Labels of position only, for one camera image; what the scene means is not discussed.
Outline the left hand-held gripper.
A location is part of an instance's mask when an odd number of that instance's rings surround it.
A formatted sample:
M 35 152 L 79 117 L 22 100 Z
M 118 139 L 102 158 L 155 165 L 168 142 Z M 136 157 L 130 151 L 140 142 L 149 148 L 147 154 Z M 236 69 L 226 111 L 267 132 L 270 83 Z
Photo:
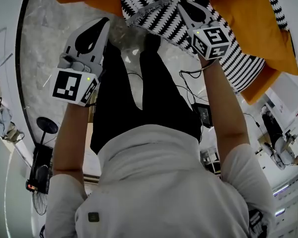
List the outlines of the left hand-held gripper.
M 53 99 L 90 106 L 89 100 L 100 83 L 102 54 L 108 41 L 107 17 L 87 22 L 69 36 L 65 53 L 50 78 Z

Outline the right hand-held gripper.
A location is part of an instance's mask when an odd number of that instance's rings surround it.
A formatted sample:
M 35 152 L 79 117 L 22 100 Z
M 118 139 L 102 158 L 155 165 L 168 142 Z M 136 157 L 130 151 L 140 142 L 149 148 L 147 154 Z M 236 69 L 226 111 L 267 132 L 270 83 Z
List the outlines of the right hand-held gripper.
M 205 60 L 215 60 L 224 57 L 230 47 L 227 31 L 217 21 L 213 21 L 211 12 L 204 6 L 197 4 L 203 22 L 210 24 L 195 28 L 195 21 L 191 18 L 194 7 L 189 3 L 177 5 L 180 17 L 185 22 L 191 37 L 191 46 Z

